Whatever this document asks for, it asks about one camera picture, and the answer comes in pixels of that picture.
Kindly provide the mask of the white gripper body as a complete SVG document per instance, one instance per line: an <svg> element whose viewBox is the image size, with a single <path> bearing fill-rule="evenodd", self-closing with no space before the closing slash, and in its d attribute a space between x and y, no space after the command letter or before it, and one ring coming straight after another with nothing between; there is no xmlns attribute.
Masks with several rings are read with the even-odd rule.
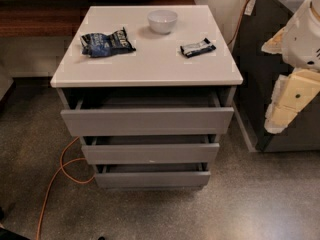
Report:
<svg viewBox="0 0 320 240"><path fill-rule="evenodd" d="M295 68L320 69L320 0L305 0L288 21L282 57Z"/></svg>

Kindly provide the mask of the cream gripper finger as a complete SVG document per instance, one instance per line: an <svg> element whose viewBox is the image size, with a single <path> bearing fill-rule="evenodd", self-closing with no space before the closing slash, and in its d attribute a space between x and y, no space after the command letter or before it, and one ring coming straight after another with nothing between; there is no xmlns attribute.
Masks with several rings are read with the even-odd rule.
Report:
<svg viewBox="0 0 320 240"><path fill-rule="evenodd" d="M284 33L285 28L280 29L272 38L262 45L261 51L268 54L281 54Z"/></svg>
<svg viewBox="0 0 320 240"><path fill-rule="evenodd" d="M265 129L281 133L319 92L319 71L295 69L289 76L280 75L265 114Z"/></svg>

